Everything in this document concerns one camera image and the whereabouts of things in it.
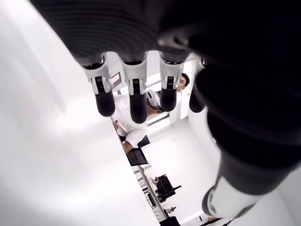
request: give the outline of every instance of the man's hair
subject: man's hair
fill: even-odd
[[[189,80],[189,78],[188,78],[188,75],[185,74],[185,73],[182,73],[182,76],[186,79],[185,86],[188,86],[188,84],[189,84],[189,82],[190,82],[190,80]]]

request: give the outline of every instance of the black monitor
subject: black monitor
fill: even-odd
[[[139,166],[144,164],[149,164],[141,150],[141,148],[133,148],[127,153],[127,159],[131,166]]]

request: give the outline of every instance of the black fingertip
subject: black fingertip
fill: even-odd
[[[144,123],[147,118],[146,95],[130,95],[130,109],[132,120],[138,124]]]
[[[176,105],[177,90],[175,89],[161,89],[161,107],[166,112],[171,112]]]
[[[115,102],[112,91],[109,93],[99,92],[95,95],[98,112],[104,116],[109,117],[115,112]]]
[[[193,84],[193,88],[189,100],[189,108],[194,113],[199,113],[204,110],[205,106],[206,105],[202,102],[202,100],[199,97],[198,90],[195,88],[195,84]]]

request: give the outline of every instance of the man's hand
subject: man's hand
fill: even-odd
[[[116,121],[113,121],[113,126],[114,126],[114,128],[115,128],[115,130],[116,130],[116,132],[117,132],[117,130],[119,129],[119,124],[118,124],[118,121],[116,120]]]

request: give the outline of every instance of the man's arm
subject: man's arm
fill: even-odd
[[[124,152],[127,154],[130,150],[132,150],[133,149],[133,147],[132,147],[132,145],[129,143],[129,142],[124,142],[123,144],[122,144],[122,146],[123,146],[123,149],[124,149]]]
[[[114,128],[115,128],[116,132],[117,132],[117,130],[118,130],[118,128],[119,128],[118,121],[113,121],[113,125],[114,125]],[[126,154],[127,154],[130,150],[133,149],[133,146],[132,146],[128,141],[126,141],[125,143],[122,143],[122,142],[121,142],[121,145],[122,145],[123,150],[124,150],[124,152],[125,152]]]

